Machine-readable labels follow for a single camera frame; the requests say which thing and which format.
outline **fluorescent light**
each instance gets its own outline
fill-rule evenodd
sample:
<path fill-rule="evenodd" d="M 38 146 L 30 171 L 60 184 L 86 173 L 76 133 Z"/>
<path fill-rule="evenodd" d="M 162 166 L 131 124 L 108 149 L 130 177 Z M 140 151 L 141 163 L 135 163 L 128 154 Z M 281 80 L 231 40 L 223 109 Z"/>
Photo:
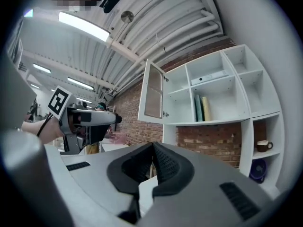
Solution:
<path fill-rule="evenodd" d="M 49 69 L 47 69 L 47 68 L 44 68 L 44 67 L 42 67 L 42 66 L 38 66 L 38 65 L 36 65 L 36 64 L 33 64 L 33 66 L 34 66 L 36 69 L 38 69 L 38 70 L 42 70 L 42 71 L 44 71 L 44 72 L 51 73 L 51 70 L 49 70 Z"/>
<path fill-rule="evenodd" d="M 33 87 L 35 87 L 35 88 L 40 89 L 40 87 L 37 87 L 37 86 L 36 86 L 36 85 L 34 85 L 34 84 L 31 84 L 31 86 L 33 86 Z"/>
<path fill-rule="evenodd" d="M 31 9 L 23 17 L 33 17 L 33 16 L 34 16 L 34 11 Z"/>
<path fill-rule="evenodd" d="M 91 104 L 91 101 L 88 101 L 88 100 L 85 100 L 85 99 L 82 99 L 82 98 L 78 98 L 78 97 L 77 97 L 76 99 L 78 99 L 78 100 L 80 100 L 80 101 L 87 102 L 87 103 Z"/>
<path fill-rule="evenodd" d="M 76 80 L 74 80 L 74 79 L 72 79 L 72 78 L 67 78 L 67 79 L 68 79 L 69 81 L 73 82 L 73 83 L 76 83 L 76 84 L 80 85 L 80 86 L 86 87 L 86 88 L 88 88 L 89 90 L 93 90 L 93 89 L 94 89 L 93 87 L 91 87 L 91 86 L 89 86 L 89 85 L 86 85 L 86 84 L 84 84 L 84 83 L 82 83 L 82 82 L 76 81 Z"/>
<path fill-rule="evenodd" d="M 109 36 L 109 32 L 105 31 L 104 29 L 67 13 L 59 12 L 59 21 L 89 33 L 103 41 L 106 41 Z"/>

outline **vent grille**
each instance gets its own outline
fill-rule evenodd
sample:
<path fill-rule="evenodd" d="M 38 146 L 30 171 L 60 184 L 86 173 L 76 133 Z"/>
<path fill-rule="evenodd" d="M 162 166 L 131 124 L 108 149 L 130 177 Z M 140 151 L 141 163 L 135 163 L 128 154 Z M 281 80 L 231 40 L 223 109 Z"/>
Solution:
<path fill-rule="evenodd" d="M 27 71 L 27 68 L 26 68 L 26 66 L 23 64 L 22 61 L 20 62 L 19 66 L 18 66 L 18 70 L 21 70 L 21 71 L 24 71 L 24 72 Z"/>
<path fill-rule="evenodd" d="M 243 220 L 251 218 L 260 211 L 235 183 L 223 183 L 220 185 L 220 188 Z"/>
<path fill-rule="evenodd" d="M 68 166 L 66 166 L 66 168 L 69 171 L 73 171 L 73 170 L 77 170 L 77 169 L 80 169 L 80 168 L 84 168 L 86 166 L 90 166 L 90 163 L 84 161 L 84 162 L 68 165 Z"/>

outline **shelf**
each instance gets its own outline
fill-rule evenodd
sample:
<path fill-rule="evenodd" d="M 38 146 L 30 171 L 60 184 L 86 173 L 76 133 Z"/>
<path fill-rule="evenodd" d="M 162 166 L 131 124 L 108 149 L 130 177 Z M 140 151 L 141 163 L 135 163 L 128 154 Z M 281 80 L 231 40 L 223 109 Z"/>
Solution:
<path fill-rule="evenodd" d="M 228 60 L 220 52 L 203 56 L 186 64 L 190 85 L 194 86 L 192 80 L 202 79 L 203 76 L 226 71 L 229 76 L 234 75 Z"/>
<path fill-rule="evenodd" d="M 263 158 L 267 164 L 267 173 L 263 183 L 259 186 L 273 199 L 279 195 L 279 191 L 276 188 L 276 181 L 279 177 L 279 165 L 281 159 L 278 155 Z"/>
<path fill-rule="evenodd" d="M 279 154 L 283 148 L 284 132 L 280 113 L 272 113 L 258 118 L 252 118 L 254 124 L 255 144 L 260 140 L 268 140 L 273 143 L 273 148 L 266 152 L 257 152 L 254 149 L 253 159 Z"/>
<path fill-rule="evenodd" d="M 176 126 L 199 126 L 199 125 L 217 125 L 225 123 L 234 123 L 241 122 L 248 119 L 247 117 L 238 117 L 238 118 L 229 118 L 225 120 L 211 120 L 203 122 L 176 122 L 176 123 L 167 123 L 167 125 L 176 125 Z"/>
<path fill-rule="evenodd" d="M 233 64 L 237 73 L 263 69 L 255 54 L 245 45 L 225 49 L 223 53 Z"/>
<path fill-rule="evenodd" d="M 275 148 L 269 149 L 266 152 L 258 152 L 257 149 L 254 148 L 254 154 L 252 156 L 252 159 L 253 160 L 260 159 L 260 158 L 270 157 L 270 156 L 277 155 L 277 154 L 280 154 L 280 150 L 275 149 Z"/>
<path fill-rule="evenodd" d="M 279 111 L 276 95 L 271 89 L 271 81 L 266 79 L 263 70 L 241 73 L 239 77 L 244 86 L 251 113 Z"/>
<path fill-rule="evenodd" d="M 176 90 L 176 91 L 173 91 L 173 92 L 171 92 L 171 93 L 167 93 L 167 96 L 171 96 L 171 95 L 173 95 L 173 94 L 175 94 L 175 93 L 180 93 L 180 92 L 182 92 L 182 91 L 185 91 L 185 90 L 189 90 L 189 87 L 186 87 L 186 88 L 183 88 L 183 89 L 179 89 L 179 90 Z"/>
<path fill-rule="evenodd" d="M 199 88 L 200 86 L 207 85 L 208 83 L 217 83 L 219 85 L 221 82 L 224 83 L 225 81 L 231 81 L 231 80 L 234 80 L 234 78 L 235 78 L 235 76 L 227 76 L 227 77 L 223 77 L 223 78 L 218 78 L 218 79 L 214 79 L 211 81 L 202 82 L 202 83 L 193 85 L 190 88 L 195 90 L 195 89 Z"/>
<path fill-rule="evenodd" d="M 241 122 L 241 137 L 242 147 L 239 169 L 243 175 L 249 177 L 254 145 L 254 128 L 251 119 Z"/>
<path fill-rule="evenodd" d="M 178 91 L 189 87 L 185 65 L 179 66 L 174 70 L 167 72 L 166 75 L 171 82 L 169 83 L 169 92 Z"/>
<path fill-rule="evenodd" d="M 167 122 L 193 122 L 190 89 L 182 89 L 163 97 L 163 110 L 169 114 Z"/>
<path fill-rule="evenodd" d="M 248 114 L 244 93 L 234 76 L 192 86 L 193 95 L 207 97 L 213 121 L 225 121 Z"/>

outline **mug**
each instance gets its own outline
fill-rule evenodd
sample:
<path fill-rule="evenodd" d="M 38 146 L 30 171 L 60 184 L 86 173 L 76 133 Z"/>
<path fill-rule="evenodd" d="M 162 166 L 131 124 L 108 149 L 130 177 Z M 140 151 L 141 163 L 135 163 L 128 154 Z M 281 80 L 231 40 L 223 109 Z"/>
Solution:
<path fill-rule="evenodd" d="M 266 152 L 268 149 L 272 149 L 274 144 L 268 140 L 261 140 L 257 142 L 257 151 Z"/>

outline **cable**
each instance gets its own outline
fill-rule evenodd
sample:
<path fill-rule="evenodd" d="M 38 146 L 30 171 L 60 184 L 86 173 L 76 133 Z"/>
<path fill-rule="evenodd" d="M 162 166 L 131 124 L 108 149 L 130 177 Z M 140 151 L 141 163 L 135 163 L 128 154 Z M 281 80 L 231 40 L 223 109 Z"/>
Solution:
<path fill-rule="evenodd" d="M 41 134 L 41 131 L 43 130 L 43 128 L 46 126 L 47 122 L 49 122 L 49 120 L 52 118 L 52 116 L 53 116 L 53 115 L 52 115 L 51 113 L 48 114 L 48 116 L 47 116 L 45 122 L 41 125 L 41 127 L 40 127 L 40 129 L 39 129 L 39 131 L 38 131 L 38 133 L 37 133 L 37 136 L 38 136 L 38 137 L 39 137 L 39 135 Z"/>

